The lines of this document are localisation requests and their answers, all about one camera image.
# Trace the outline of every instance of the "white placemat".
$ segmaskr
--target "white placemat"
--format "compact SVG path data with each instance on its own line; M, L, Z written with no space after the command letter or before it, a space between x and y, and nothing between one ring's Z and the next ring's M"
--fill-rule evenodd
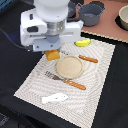
M44 55L14 96L49 111L81 128L90 128L114 48L115 46L111 44L93 39L91 44L86 47L77 47L74 43L63 45L62 50L99 60L97 64L83 61L85 65L84 73L81 77L73 80L85 85L86 90L80 90L62 81L47 78L44 75L46 71L59 76L55 68L58 60L47 61ZM42 96L49 96L58 92L67 94L68 100L56 104L48 103L43 105L41 103Z

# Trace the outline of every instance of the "table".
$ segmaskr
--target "table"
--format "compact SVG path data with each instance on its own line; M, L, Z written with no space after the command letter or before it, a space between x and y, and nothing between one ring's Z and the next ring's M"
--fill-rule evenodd
M20 45L20 15L33 6L19 2L0 18L0 27ZM116 45L92 128L128 127L128 44L82 33L81 36ZM51 128L78 128L13 96L42 57L12 45L0 32L0 105L36 119Z

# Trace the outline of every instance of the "knife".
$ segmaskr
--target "knife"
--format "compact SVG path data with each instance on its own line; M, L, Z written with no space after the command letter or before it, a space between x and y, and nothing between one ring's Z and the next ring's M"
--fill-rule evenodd
M86 56L82 56L82 55L76 55L76 54L66 52L66 51L63 51L63 50L60 50L60 51L64 54L66 54L66 55L75 55L75 56L79 57L80 59L87 60L87 61L94 62L94 63L98 63L98 60L94 59L94 58L90 58L90 57L86 57Z

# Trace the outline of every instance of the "plate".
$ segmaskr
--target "plate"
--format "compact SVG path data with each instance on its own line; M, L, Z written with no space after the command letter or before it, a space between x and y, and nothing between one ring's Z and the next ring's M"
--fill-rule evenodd
M56 64L59 75L67 79L75 79L80 77L84 71L82 60L76 56L64 56L59 59Z

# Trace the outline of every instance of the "metal fork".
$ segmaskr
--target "metal fork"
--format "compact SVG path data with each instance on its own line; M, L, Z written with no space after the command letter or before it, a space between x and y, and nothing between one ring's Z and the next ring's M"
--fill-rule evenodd
M77 88L79 88L79 89L82 89L82 90L85 90L85 89L86 89L86 87L85 87L84 85L75 83L75 82L70 81L70 80L68 80L68 79L61 79L61 78L59 78L58 76L52 74L52 73L49 72L49 71L46 71L45 75L46 75L47 77L49 77L50 79L53 79L53 80L61 80L61 81L63 81L64 83L69 84L69 85L72 85L72 86L77 87Z

